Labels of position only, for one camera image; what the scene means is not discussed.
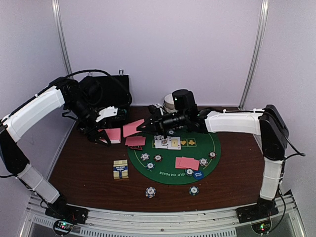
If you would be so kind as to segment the green blue chip bottom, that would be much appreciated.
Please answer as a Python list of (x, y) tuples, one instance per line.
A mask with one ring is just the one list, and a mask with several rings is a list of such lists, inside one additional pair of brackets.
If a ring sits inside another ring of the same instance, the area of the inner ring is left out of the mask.
[(185, 169), (185, 174), (186, 174), (186, 176), (191, 177), (191, 176), (193, 176), (194, 171), (191, 168), (187, 168), (187, 169)]

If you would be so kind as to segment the brown black chip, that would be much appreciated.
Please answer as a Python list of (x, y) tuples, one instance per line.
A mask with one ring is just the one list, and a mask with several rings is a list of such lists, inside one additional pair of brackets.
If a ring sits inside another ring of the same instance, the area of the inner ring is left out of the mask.
[(217, 154), (215, 152), (209, 152), (208, 156), (209, 156), (210, 159), (214, 159), (214, 158), (217, 157)]
[(162, 157), (161, 155), (155, 155), (155, 156), (154, 156), (154, 161), (155, 161), (155, 162), (161, 162), (162, 159), (163, 159), (163, 157)]

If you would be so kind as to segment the red black all-in triangle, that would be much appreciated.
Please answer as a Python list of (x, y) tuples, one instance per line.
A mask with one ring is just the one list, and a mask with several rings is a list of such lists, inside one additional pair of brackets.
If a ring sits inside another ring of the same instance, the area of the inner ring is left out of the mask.
[(143, 147), (142, 146), (131, 146), (129, 147), (131, 150), (137, 150), (137, 151), (142, 151)]

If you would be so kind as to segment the blue small blind button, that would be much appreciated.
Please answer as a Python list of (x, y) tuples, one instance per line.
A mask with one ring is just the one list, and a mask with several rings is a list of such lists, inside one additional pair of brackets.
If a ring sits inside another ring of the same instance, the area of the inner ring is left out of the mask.
[(204, 178), (204, 172), (203, 171), (200, 171), (200, 170), (196, 170), (194, 171), (193, 173), (193, 177), (197, 180), (201, 180)]

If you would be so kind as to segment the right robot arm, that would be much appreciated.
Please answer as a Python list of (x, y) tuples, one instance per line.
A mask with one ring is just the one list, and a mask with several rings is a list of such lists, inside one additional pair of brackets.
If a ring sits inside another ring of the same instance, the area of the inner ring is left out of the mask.
[(265, 217), (274, 205), (285, 166), (289, 131), (277, 108), (267, 105), (251, 111), (220, 111), (212, 107), (199, 110), (194, 95), (187, 89), (172, 93), (175, 112), (164, 114), (152, 106), (151, 116), (137, 127), (138, 131), (166, 136), (171, 129), (185, 127), (197, 133), (235, 132), (261, 137), (265, 161), (263, 182), (253, 214)]

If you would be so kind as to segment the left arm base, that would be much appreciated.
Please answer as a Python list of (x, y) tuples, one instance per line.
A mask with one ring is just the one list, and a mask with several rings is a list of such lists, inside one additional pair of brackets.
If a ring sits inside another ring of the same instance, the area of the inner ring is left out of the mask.
[(88, 217), (88, 209), (76, 206), (67, 205), (66, 209), (61, 211), (53, 211), (48, 207), (45, 211), (46, 216), (56, 219), (63, 219), (73, 224), (85, 224)]

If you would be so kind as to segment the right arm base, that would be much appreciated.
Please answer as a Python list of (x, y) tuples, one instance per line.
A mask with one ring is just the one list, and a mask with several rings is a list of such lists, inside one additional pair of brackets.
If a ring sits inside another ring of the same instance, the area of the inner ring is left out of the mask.
[(267, 208), (257, 204), (239, 207), (236, 212), (240, 224), (268, 218), (279, 213), (276, 206)]

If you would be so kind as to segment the red-backed card deck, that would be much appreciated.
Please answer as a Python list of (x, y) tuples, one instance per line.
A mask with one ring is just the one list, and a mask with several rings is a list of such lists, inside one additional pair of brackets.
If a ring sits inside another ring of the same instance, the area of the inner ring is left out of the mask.
[(120, 128), (107, 128), (99, 129), (99, 132), (105, 131), (111, 144), (121, 143), (121, 129)]

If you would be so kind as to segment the red card bottom player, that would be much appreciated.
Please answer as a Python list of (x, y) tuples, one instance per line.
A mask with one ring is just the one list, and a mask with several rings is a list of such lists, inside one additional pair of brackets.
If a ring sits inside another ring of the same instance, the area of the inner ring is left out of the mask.
[(175, 168), (183, 169), (184, 167), (181, 165), (182, 157), (175, 158)]

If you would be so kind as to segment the king of clubs card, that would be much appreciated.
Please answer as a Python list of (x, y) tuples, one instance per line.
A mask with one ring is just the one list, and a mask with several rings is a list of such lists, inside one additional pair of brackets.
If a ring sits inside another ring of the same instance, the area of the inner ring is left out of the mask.
[(164, 138), (164, 136), (159, 135), (159, 148), (158, 149), (168, 149), (168, 139)]

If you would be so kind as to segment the blue tan ten chip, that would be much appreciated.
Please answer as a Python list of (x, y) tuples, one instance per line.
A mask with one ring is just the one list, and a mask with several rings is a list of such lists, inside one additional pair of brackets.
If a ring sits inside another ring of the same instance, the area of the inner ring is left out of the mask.
[(142, 161), (149, 160), (149, 159), (150, 159), (150, 155), (149, 155), (148, 153), (142, 153), (142, 154), (140, 155), (140, 159), (141, 159)]

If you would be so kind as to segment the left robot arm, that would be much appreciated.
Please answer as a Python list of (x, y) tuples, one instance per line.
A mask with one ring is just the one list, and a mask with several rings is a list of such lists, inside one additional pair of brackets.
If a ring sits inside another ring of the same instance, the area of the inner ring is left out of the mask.
[(66, 198), (30, 164), (17, 145), (33, 125), (62, 106), (73, 112), (84, 125), (84, 133), (89, 141), (101, 144), (106, 140), (106, 144), (110, 145), (107, 133), (101, 129), (102, 122), (116, 115), (117, 108), (110, 106), (95, 111), (76, 80), (58, 78), (1, 120), (0, 157), (12, 176), (37, 193), (60, 219), (67, 219), (71, 215), (71, 208)]

